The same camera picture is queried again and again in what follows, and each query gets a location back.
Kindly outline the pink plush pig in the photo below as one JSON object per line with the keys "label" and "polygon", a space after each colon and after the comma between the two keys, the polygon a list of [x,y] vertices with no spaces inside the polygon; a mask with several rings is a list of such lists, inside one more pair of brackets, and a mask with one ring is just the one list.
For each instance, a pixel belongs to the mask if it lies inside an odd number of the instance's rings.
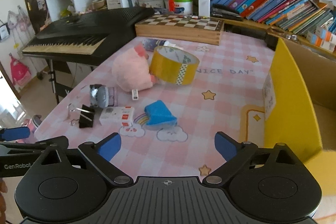
{"label": "pink plush pig", "polygon": [[112,75],[116,84],[125,92],[152,88],[156,78],[149,72],[149,55],[140,43],[115,58]]}

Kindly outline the yellow cardboard box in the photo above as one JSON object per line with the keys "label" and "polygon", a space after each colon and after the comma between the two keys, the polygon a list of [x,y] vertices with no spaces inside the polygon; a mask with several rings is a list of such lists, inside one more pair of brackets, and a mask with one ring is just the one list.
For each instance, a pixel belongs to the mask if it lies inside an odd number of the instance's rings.
{"label": "yellow cardboard box", "polygon": [[318,223],[335,223],[335,60],[279,39],[264,87],[264,144],[286,143],[322,189]]}

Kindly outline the keyboard stand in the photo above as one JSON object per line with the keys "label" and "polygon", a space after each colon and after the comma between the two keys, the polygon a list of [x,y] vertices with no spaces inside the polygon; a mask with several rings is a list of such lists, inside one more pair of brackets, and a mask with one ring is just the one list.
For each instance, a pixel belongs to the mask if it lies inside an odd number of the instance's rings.
{"label": "keyboard stand", "polygon": [[[72,73],[70,67],[65,61],[54,61],[50,59],[47,61],[49,65],[49,82],[51,83],[52,92],[56,99],[56,104],[60,103],[60,98],[65,98],[77,84],[76,73]],[[71,84],[65,85],[57,81],[57,72],[66,73],[72,77]]]}

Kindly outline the pink backpack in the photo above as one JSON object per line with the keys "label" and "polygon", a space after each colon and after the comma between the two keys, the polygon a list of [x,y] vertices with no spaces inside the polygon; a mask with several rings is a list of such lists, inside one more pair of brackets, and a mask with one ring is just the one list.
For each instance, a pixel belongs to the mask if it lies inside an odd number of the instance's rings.
{"label": "pink backpack", "polygon": [[24,87],[31,79],[31,72],[28,66],[16,59],[11,53],[10,70],[13,85]]}

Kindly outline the purple starry tube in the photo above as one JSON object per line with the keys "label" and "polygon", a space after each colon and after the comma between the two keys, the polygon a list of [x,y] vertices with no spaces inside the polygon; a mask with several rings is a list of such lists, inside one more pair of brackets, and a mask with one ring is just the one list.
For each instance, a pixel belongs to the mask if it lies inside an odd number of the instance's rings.
{"label": "purple starry tube", "polygon": [[175,44],[169,42],[168,40],[160,39],[144,39],[142,45],[145,50],[153,52],[156,47],[165,46],[165,47],[176,47]]}

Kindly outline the black Yamaha keyboard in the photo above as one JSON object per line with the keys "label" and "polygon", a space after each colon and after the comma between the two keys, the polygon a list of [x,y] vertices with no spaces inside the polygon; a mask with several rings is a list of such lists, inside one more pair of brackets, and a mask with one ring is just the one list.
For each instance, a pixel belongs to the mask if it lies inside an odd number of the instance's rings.
{"label": "black Yamaha keyboard", "polygon": [[22,53],[98,66],[136,37],[136,23],[152,15],[152,8],[131,7],[69,16],[36,34]]}

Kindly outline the wooden chess board box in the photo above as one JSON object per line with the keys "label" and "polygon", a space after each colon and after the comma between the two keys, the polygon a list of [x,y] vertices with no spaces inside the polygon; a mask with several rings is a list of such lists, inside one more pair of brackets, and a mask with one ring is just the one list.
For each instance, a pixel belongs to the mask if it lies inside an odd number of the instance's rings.
{"label": "wooden chess board box", "polygon": [[224,20],[198,16],[154,15],[135,24],[137,36],[186,40],[218,46]]}

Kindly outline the white green-lid jar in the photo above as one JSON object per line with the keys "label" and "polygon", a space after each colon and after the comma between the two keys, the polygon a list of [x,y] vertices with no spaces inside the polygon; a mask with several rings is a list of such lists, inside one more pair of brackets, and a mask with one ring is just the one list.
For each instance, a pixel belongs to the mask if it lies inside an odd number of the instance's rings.
{"label": "white green-lid jar", "polygon": [[192,15],[193,0],[174,0],[174,12],[181,15]]}

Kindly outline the black binder clip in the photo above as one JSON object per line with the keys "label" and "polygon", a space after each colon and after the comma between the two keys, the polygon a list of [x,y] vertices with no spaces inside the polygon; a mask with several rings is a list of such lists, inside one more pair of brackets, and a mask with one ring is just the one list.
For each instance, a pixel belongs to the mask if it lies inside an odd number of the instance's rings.
{"label": "black binder clip", "polygon": [[[68,107],[68,119],[70,119],[71,126],[78,126],[79,128],[92,128],[95,118],[94,108],[82,105],[77,107],[73,104],[69,104]],[[72,119],[72,113],[78,113],[79,117],[77,119]]]}

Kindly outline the pink checked tablecloth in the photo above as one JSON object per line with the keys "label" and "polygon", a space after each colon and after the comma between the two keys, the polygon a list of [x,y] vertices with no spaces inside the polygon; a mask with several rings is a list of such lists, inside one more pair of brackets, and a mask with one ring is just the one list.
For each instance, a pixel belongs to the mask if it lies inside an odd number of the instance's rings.
{"label": "pink checked tablecloth", "polygon": [[[214,136],[222,131],[239,139],[241,110],[262,106],[262,88],[274,56],[265,42],[225,32],[218,46],[177,41],[200,63],[188,86],[155,84],[139,93],[117,92],[120,106],[134,107],[134,125],[102,125],[94,118],[92,128],[71,126],[67,107],[89,104],[89,86],[114,86],[111,56],[90,73],[44,119],[35,132],[38,140],[64,135],[75,148],[85,141],[98,142],[113,132],[121,136],[121,149],[112,163],[132,177],[201,176],[224,162],[214,147]],[[161,100],[177,117],[175,126],[147,126],[144,108]]]}

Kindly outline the blue folded cloth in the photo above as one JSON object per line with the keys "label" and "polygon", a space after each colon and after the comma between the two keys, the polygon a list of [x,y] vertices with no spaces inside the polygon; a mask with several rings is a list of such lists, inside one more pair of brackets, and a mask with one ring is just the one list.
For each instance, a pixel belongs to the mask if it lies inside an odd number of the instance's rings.
{"label": "blue folded cloth", "polygon": [[173,116],[161,100],[147,105],[144,110],[149,118],[146,123],[147,126],[175,126],[177,124],[177,117]]}

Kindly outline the white staples box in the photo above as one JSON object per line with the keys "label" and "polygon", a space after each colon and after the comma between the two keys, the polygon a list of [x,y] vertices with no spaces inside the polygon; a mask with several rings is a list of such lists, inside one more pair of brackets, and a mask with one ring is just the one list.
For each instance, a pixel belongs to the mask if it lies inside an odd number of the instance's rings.
{"label": "white staples box", "polygon": [[134,107],[109,106],[102,110],[99,121],[102,125],[117,123],[123,127],[132,126]]}

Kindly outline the white pen holder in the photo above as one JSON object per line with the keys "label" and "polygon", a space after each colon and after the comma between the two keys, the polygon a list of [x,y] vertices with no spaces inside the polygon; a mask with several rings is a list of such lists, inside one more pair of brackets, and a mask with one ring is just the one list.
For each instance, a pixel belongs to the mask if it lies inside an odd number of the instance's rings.
{"label": "white pen holder", "polygon": [[146,8],[165,8],[164,0],[138,0],[138,3]]}

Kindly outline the yellow packing tape roll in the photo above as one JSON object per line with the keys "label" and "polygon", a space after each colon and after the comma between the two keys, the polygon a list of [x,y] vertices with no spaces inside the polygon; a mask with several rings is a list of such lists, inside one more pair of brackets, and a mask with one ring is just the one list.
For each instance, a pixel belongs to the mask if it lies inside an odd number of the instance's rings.
{"label": "yellow packing tape roll", "polygon": [[176,85],[190,85],[199,59],[179,48],[158,46],[154,49],[149,72],[157,79]]}

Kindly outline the row of leaning books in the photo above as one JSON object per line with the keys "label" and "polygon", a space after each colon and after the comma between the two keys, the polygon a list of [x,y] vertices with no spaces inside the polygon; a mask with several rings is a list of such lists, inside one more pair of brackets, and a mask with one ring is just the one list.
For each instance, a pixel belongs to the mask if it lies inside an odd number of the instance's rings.
{"label": "row of leaning books", "polygon": [[321,27],[335,33],[335,8],[315,0],[210,0],[212,16],[255,22],[307,36]]}

